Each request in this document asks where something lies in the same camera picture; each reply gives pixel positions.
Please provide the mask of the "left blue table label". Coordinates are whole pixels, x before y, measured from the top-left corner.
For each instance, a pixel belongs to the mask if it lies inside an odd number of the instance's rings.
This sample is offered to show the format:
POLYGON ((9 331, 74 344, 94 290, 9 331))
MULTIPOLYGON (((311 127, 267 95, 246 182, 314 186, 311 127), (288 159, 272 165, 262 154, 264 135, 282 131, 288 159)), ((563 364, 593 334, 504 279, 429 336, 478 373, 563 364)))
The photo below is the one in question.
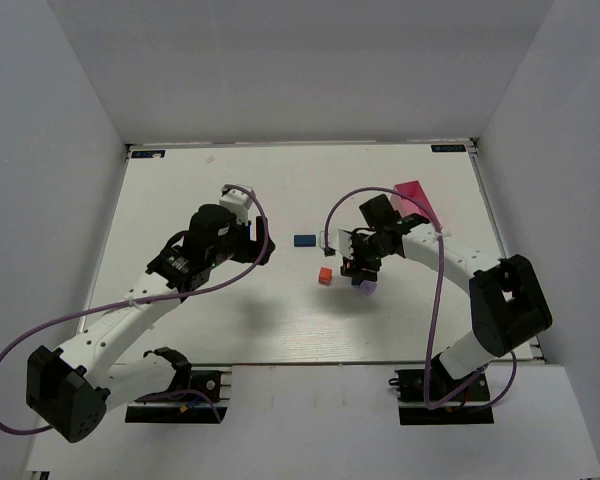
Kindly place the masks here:
POLYGON ((165 150, 134 150, 131 152, 131 157, 134 159, 164 158, 165 154, 165 150))

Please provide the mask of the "lilac wood block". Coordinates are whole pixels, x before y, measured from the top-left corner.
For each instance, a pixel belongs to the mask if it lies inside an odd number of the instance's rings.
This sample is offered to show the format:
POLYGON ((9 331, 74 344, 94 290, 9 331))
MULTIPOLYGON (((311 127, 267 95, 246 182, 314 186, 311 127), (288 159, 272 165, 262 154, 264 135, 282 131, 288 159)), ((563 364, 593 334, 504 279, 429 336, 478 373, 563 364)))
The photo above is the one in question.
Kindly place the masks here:
POLYGON ((365 295, 372 295, 377 289, 377 283, 364 280, 360 284, 360 289, 364 292, 365 295))

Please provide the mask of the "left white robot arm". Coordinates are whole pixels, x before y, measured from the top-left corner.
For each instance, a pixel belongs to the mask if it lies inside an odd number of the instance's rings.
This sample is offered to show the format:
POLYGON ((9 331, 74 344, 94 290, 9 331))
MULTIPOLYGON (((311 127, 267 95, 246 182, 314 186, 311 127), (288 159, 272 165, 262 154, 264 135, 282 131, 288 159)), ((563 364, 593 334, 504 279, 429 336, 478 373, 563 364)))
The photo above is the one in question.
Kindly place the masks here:
POLYGON ((208 282, 222 263, 264 265, 275 245, 264 215, 241 220, 205 204, 173 235, 120 307, 109 307, 83 334, 55 350, 41 346, 27 363, 26 403, 71 443, 84 439, 113 406, 121 379, 109 371, 153 324, 208 282))

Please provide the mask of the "red wood block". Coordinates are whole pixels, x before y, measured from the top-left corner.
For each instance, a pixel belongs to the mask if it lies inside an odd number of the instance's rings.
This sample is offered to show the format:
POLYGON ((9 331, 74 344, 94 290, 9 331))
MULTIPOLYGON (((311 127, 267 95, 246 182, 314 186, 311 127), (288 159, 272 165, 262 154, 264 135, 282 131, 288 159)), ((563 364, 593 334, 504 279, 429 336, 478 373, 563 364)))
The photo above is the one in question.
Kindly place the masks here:
POLYGON ((321 267, 318 275, 318 283, 321 285, 330 285, 333 278, 333 271, 327 267, 321 267))

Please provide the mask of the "dark blue wood block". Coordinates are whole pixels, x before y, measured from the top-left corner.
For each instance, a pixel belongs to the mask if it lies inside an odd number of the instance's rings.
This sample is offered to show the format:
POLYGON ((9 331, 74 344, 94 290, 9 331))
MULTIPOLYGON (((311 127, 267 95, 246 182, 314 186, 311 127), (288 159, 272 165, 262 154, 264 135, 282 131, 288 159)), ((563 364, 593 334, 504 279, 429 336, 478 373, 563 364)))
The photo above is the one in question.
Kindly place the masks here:
POLYGON ((293 245, 295 248, 313 248, 317 245, 317 237, 314 234, 296 234, 293 245))

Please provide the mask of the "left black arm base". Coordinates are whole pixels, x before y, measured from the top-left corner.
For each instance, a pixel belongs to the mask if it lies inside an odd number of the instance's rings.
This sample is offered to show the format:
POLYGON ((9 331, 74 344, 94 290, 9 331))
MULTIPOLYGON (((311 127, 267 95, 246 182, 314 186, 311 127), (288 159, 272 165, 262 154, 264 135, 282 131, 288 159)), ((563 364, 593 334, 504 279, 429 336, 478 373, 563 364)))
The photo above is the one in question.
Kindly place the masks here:
POLYGON ((164 393, 151 393, 126 406, 127 424, 219 425, 229 408, 230 367, 193 368, 164 393))

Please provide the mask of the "pink plastic box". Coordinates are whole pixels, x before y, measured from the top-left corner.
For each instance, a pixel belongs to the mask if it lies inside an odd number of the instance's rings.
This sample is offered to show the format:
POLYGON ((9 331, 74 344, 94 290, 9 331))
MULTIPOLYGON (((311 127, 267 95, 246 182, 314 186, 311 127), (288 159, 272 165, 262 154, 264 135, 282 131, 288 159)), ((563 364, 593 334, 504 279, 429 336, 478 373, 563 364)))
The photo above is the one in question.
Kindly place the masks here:
POLYGON ((390 203, 401 217, 418 214, 431 223, 437 222, 440 224, 440 220, 419 181, 414 180, 396 184, 393 190, 394 194, 390 196, 390 203))

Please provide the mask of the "right blue table label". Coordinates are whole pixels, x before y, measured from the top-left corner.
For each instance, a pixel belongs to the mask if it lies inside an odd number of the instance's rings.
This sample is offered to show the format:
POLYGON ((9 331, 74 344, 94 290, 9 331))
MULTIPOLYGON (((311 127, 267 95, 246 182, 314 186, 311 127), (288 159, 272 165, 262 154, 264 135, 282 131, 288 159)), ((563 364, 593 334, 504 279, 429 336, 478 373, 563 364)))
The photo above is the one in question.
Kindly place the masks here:
POLYGON ((462 144, 433 144, 431 150, 434 153, 462 153, 466 146, 462 144))

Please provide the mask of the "blue table label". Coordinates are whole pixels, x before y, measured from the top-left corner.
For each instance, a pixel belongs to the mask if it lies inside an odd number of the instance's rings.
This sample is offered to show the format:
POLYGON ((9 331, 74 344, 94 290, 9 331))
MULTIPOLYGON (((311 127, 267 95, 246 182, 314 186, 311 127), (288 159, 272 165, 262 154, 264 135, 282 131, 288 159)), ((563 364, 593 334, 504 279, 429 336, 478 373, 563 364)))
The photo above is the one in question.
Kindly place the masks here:
POLYGON ((431 150, 434 153, 462 153, 466 146, 462 144, 433 144, 431 150))
POLYGON ((165 154, 165 150, 134 150, 131 152, 131 157, 134 159, 164 158, 165 154))

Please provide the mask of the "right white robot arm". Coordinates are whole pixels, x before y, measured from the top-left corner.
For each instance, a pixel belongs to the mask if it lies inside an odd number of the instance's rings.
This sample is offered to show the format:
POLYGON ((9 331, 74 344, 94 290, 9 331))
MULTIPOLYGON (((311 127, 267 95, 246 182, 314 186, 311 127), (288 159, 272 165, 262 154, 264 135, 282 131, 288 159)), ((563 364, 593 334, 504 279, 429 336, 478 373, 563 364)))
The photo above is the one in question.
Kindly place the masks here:
POLYGON ((425 353, 427 382, 466 382, 552 326, 548 303, 526 257, 498 258, 471 248, 445 234, 432 213, 403 216, 384 194, 363 203, 360 211, 365 226, 337 234, 343 276, 375 282, 389 256, 416 262, 437 275, 425 353), (444 281, 468 296, 471 326, 450 347, 435 353, 444 281))

